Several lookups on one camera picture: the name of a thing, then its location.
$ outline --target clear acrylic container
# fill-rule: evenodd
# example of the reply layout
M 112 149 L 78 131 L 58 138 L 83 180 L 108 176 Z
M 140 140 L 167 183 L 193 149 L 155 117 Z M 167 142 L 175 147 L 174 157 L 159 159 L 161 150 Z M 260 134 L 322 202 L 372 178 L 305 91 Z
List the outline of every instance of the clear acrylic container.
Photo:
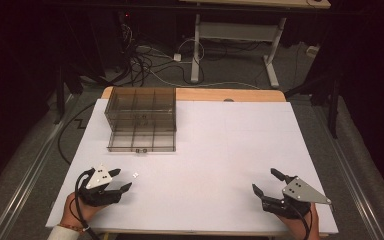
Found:
M 176 151 L 176 89 L 114 87 L 105 115 L 110 152 Z

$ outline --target cable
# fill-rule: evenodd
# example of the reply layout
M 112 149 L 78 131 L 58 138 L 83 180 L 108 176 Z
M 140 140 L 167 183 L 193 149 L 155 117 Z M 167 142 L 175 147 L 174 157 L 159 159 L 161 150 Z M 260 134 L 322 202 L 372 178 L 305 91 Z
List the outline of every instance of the cable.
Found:
M 182 67 L 180 67 L 180 66 L 167 66 L 167 67 L 162 68 L 162 69 L 160 69 L 160 70 L 158 70 L 158 71 L 154 71 L 153 73 L 156 74 L 156 73 L 159 73 L 159 72 L 161 72 L 161 71 L 163 71 L 163 70 L 166 70 L 166 69 L 168 69 L 168 68 L 171 68 L 171 67 L 173 67 L 173 68 L 179 68 L 180 70 L 182 70 L 182 78 L 183 78 L 183 81 L 186 82 L 186 79 L 185 79 L 185 70 L 184 70 Z
M 216 43 L 216 44 L 221 44 L 223 45 L 225 48 L 229 47 L 229 48 L 233 48 L 233 49 L 237 49 L 237 51 L 232 51 L 230 53 L 238 53 L 238 52 L 243 52 L 243 51 L 253 51 L 255 50 L 258 46 L 260 46 L 261 43 L 264 43 L 263 41 L 247 41 L 247 40 L 244 40 L 244 41 L 231 41 L 231 40 L 221 40 L 220 42 L 216 42 L 216 41 L 211 41 L 211 39 L 203 39 L 204 41 L 209 41 L 209 42 L 212 42 L 212 43 Z M 235 45 L 243 45 L 243 44 L 248 44 L 247 47 L 243 48 L 243 47 L 237 47 Z
M 254 89 L 258 89 L 258 90 L 261 90 L 261 88 L 258 88 L 256 86 L 253 86 L 251 84 L 247 84 L 247 83 L 241 83 L 241 82 L 221 82 L 221 83 L 210 83 L 210 84 L 205 84 L 205 85 L 193 85 L 193 86 L 185 86 L 185 85 L 179 85 L 179 84 L 174 84 L 174 83 L 170 83 L 170 82 L 167 82 L 165 80 L 163 80 L 162 78 L 160 78 L 157 74 L 155 74 L 152 70 L 148 69 L 148 71 L 150 71 L 158 80 L 160 80 L 161 82 L 167 84 L 167 85 L 171 85 L 171 86 L 175 86 L 175 87 L 183 87 L 183 88 L 198 88 L 198 87 L 210 87 L 210 86 L 217 86 L 217 85 L 224 85 L 224 84 L 238 84 L 238 85 L 244 85 L 244 86 L 248 86 L 248 87 L 251 87 L 251 88 L 254 88 Z
M 141 54 L 149 54 L 150 52 L 152 51 L 156 51 L 156 52 L 159 52 L 159 53 L 162 53 L 162 55 L 155 55 L 155 54 L 151 54 L 150 56 L 153 56 L 153 57 L 164 57 L 164 58 L 170 58 L 171 60 L 174 60 L 172 57 L 170 57 L 169 55 L 165 54 L 163 51 L 160 51 L 158 49 L 155 49 L 153 47 L 150 47 L 150 46 L 138 46 L 138 48 L 148 48 L 149 51 L 146 52 L 146 53 L 141 53 Z
M 74 201 L 76 203 L 77 214 L 79 215 L 78 220 L 80 221 L 80 223 L 83 226 L 83 231 L 86 231 L 92 237 L 93 240 L 99 240 L 99 237 L 95 234 L 95 232 L 92 230 L 92 228 L 90 228 L 90 226 L 88 225 L 87 221 L 83 218 L 83 214 L 82 214 L 82 210 L 80 208 L 80 202 L 79 202 L 79 183 L 80 183 L 80 180 L 86 175 L 93 174 L 93 171 L 94 171 L 93 169 L 85 171 L 82 174 L 80 174 L 79 178 L 77 178 L 76 185 L 74 187 Z
M 71 202 L 70 202 L 70 205 L 69 205 L 69 208 L 68 208 L 68 209 L 70 210 L 71 215 L 73 215 L 73 217 L 74 217 L 75 219 L 77 219 L 77 221 L 80 222 L 80 219 L 76 216 L 76 214 L 74 214 L 73 210 L 71 209 L 71 205 L 73 205 L 74 200 L 75 200 L 75 198 L 71 199 Z
M 255 84 L 256 87 L 258 86 L 258 82 L 257 82 L 258 77 L 259 77 L 263 72 L 267 72 L 266 69 L 261 70 L 261 71 L 257 74 L 257 76 L 254 77 L 254 84 Z
M 196 43 L 199 44 L 199 46 L 201 46 L 201 48 L 202 48 L 202 56 L 199 58 L 199 60 L 202 60 L 202 59 L 204 58 L 204 54 L 205 54 L 205 53 L 204 53 L 204 52 L 205 52 L 205 50 L 204 50 L 204 46 L 202 46 L 202 44 L 201 44 L 200 42 L 195 41 L 194 39 L 187 39 L 187 40 L 185 40 L 182 44 L 180 44 L 179 48 L 177 49 L 177 53 L 180 54 L 180 49 L 181 49 L 182 46 L 183 46 L 185 43 L 187 43 L 187 42 L 196 42 Z
M 63 154 L 62 152 L 62 149 L 61 149 L 61 137 L 62 137 L 62 134 L 65 132 L 65 130 L 67 129 L 67 127 L 70 125 L 70 123 L 72 121 L 74 121 L 74 119 L 76 119 L 80 114 L 82 114 L 84 111 L 86 111 L 88 108 L 92 107 L 93 105 L 95 105 L 96 101 L 87 105 L 85 108 L 83 108 L 80 112 L 78 112 L 74 117 L 72 117 L 68 122 L 67 124 L 62 128 L 59 136 L 58 136 L 58 152 L 60 153 L 62 159 L 68 164 L 68 165 L 71 165 L 71 162 L 68 161 L 67 157 Z
M 126 42 L 128 42 L 127 43 L 127 47 L 126 47 L 126 49 L 127 48 L 129 48 L 129 46 L 130 46 L 130 43 L 132 42 L 132 38 L 133 38 L 133 32 L 132 32 L 132 29 L 129 27 L 129 26 L 127 26 L 127 24 L 121 24 L 121 30 L 122 30 L 122 32 L 123 33 L 125 33 L 125 31 L 123 31 L 124 29 L 123 28 L 127 28 L 127 33 L 125 34 L 126 36 L 124 36 L 124 39 L 123 39 L 123 46 L 126 44 Z
M 131 64 L 135 64 L 135 65 L 139 65 L 140 69 L 138 71 L 135 71 L 133 69 L 133 66 L 132 66 L 132 74 L 130 75 L 130 81 L 127 82 L 127 83 L 124 83 L 122 85 L 126 85 L 126 84 L 131 84 L 132 87 L 134 86 L 135 83 L 137 82 L 142 82 L 140 87 L 142 87 L 144 85 L 144 81 L 145 79 L 148 77 L 149 73 L 146 72 L 145 70 L 146 69 L 149 69 L 152 67 L 152 61 L 151 59 L 147 58 L 147 57 L 143 57 L 143 60 L 140 58 L 140 54 L 136 54 L 136 56 L 131 60 Z
M 217 43 L 216 41 L 211 41 L 209 39 L 201 39 L 201 40 L 203 40 L 203 42 L 204 41 L 209 41 L 209 42 Z M 207 54 L 206 59 L 209 60 L 209 61 L 218 61 L 218 60 L 221 60 L 221 59 L 225 58 L 227 56 L 228 50 L 227 50 L 227 47 L 226 47 L 225 44 L 221 44 L 221 45 L 224 47 L 223 48 L 224 51 L 219 51 L 219 52 L 223 52 L 223 55 L 221 57 L 219 57 L 219 58 L 208 58 L 208 54 Z
M 302 224 L 304 225 L 304 228 L 305 228 L 304 240 L 308 240 L 308 237 L 310 236 L 311 228 L 308 227 L 307 221 L 305 220 L 305 218 L 301 215 L 301 213 L 292 204 L 286 203 L 286 201 L 285 201 L 285 205 L 287 205 L 292 210 L 294 210 L 294 212 L 299 216 L 299 218 L 302 221 Z M 311 208 L 310 208 L 310 214 L 311 214 L 311 226 L 313 226 L 313 214 L 311 212 Z

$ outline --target wrist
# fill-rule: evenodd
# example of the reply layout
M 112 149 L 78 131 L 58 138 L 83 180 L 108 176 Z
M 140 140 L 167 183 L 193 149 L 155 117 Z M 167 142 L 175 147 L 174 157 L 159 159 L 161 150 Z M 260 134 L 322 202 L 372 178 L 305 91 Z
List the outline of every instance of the wrist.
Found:
M 68 225 L 68 226 L 73 226 L 73 227 L 78 227 L 78 228 L 83 228 L 82 223 L 79 220 L 77 220 L 76 218 L 74 218 L 74 217 L 66 217 L 66 216 L 64 216 L 61 219 L 60 224 L 64 224 L 64 225 Z
M 62 228 L 69 229 L 69 230 L 72 230 L 72 231 L 75 231 L 75 232 L 78 232 L 80 234 L 84 232 L 84 229 L 81 228 L 81 227 L 75 227 L 75 226 L 71 226 L 71 225 L 63 224 L 63 223 L 58 224 L 58 226 L 62 227 Z

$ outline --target white table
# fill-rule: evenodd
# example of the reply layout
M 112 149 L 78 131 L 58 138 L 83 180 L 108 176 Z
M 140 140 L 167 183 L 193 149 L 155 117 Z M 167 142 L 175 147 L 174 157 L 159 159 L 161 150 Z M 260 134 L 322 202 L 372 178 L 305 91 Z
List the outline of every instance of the white table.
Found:
M 133 182 L 118 204 L 90 222 L 107 232 L 282 235 L 285 226 L 262 210 L 251 184 L 282 198 L 285 183 L 270 174 L 276 168 L 323 193 L 287 102 L 177 101 L 176 152 L 146 154 L 107 151 L 106 103 L 95 106 L 47 227 L 59 223 L 78 176 L 101 163 L 121 168 L 109 189 Z M 321 234 L 337 233 L 330 208 L 317 209 Z
M 310 8 L 310 9 L 328 9 L 330 3 L 327 0 L 319 2 L 315 0 L 181 0 L 184 2 L 193 2 L 198 5 L 203 3 L 215 4 L 234 4 L 234 5 L 254 5 L 280 8 Z M 216 39 L 234 39 L 249 41 L 266 41 L 271 42 L 269 55 L 264 55 L 264 66 L 267 69 L 267 75 L 270 85 L 273 88 L 279 87 L 276 73 L 273 68 L 273 58 L 282 36 L 286 18 L 281 18 L 278 25 L 252 25 L 252 24 L 234 24 L 234 23 L 214 23 L 202 22 L 201 16 L 196 15 L 195 20 L 195 43 L 194 57 L 192 60 L 191 82 L 199 81 L 199 40 L 201 38 Z

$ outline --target hand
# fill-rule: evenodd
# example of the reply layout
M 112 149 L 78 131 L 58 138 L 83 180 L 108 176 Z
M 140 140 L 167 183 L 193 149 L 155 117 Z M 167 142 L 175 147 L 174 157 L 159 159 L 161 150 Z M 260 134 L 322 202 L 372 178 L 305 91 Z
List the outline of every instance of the hand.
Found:
M 80 205 L 80 210 L 82 212 L 84 220 L 87 222 L 92 220 L 93 216 L 100 210 L 104 209 L 106 206 L 99 206 L 99 207 L 92 207 L 89 206 L 85 203 L 83 203 L 82 199 L 79 198 L 79 205 Z M 64 205 L 64 213 L 61 218 L 61 224 L 67 224 L 73 227 L 80 227 L 82 228 L 82 223 L 76 219 L 79 218 L 79 214 L 77 213 L 77 208 L 76 208 L 76 203 L 74 201 L 74 193 L 71 193 L 70 195 L 67 196 L 67 200 L 65 200 L 65 205 Z
M 291 231 L 292 235 L 295 239 L 302 240 L 305 238 L 305 227 L 301 219 L 287 219 L 282 216 L 276 215 L 280 221 L 282 221 Z M 311 203 L 311 212 L 307 213 L 304 216 L 305 221 L 308 224 L 308 227 L 311 226 L 310 235 L 308 236 L 308 240 L 319 240 L 319 215 L 317 214 L 316 205 Z

